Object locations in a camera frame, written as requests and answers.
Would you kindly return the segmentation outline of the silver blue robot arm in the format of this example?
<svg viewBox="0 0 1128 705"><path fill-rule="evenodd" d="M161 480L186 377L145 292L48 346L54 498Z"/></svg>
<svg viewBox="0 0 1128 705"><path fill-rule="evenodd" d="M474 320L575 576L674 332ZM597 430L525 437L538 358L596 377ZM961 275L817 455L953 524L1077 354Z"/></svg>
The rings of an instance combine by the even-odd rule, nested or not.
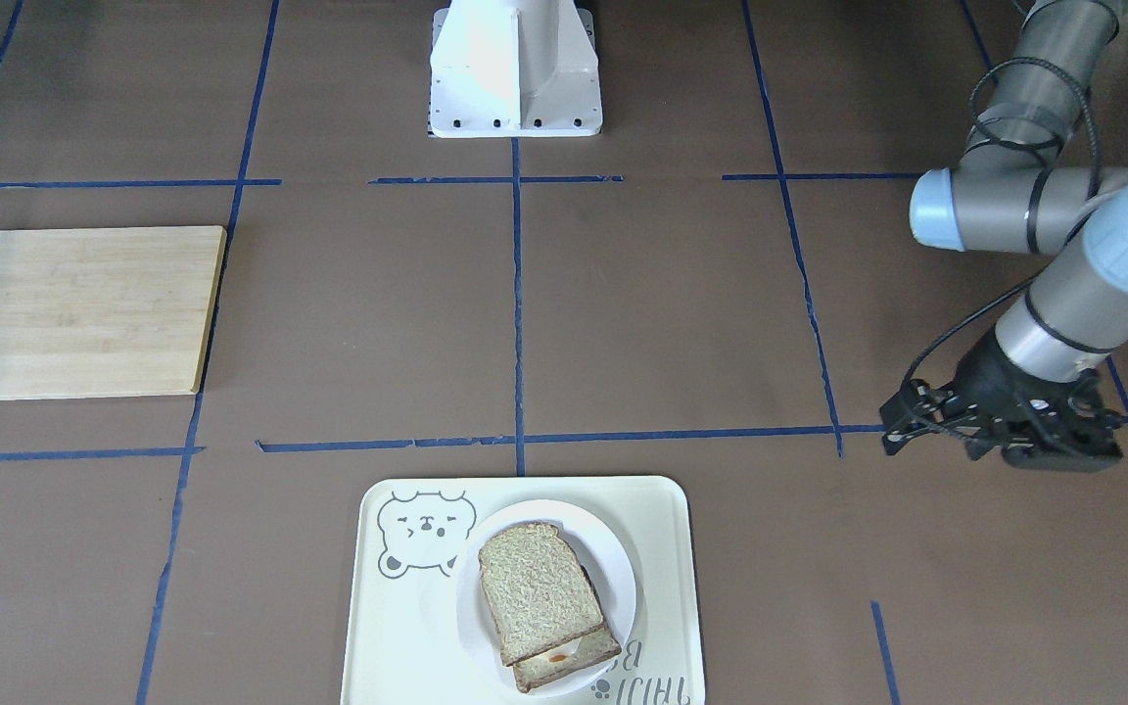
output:
<svg viewBox="0 0 1128 705"><path fill-rule="evenodd" d="M1122 459L1100 365L1128 341L1128 165L1102 165L1091 81L1123 1L1037 1L1015 53L968 95L953 168L915 184L915 240L936 249L1047 258L979 312L1003 315L934 387L905 371L880 409L889 455L920 437L998 450L1011 467L1098 472Z"/></svg>

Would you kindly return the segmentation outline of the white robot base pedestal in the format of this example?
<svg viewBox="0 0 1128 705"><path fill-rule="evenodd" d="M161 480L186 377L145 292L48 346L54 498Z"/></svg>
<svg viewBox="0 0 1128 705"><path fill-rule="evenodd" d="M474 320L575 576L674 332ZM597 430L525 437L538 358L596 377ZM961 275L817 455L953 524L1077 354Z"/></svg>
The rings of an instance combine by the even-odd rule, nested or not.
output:
<svg viewBox="0 0 1128 705"><path fill-rule="evenodd" d="M572 138L603 127L594 18L573 1L452 1L433 16L428 130Z"/></svg>

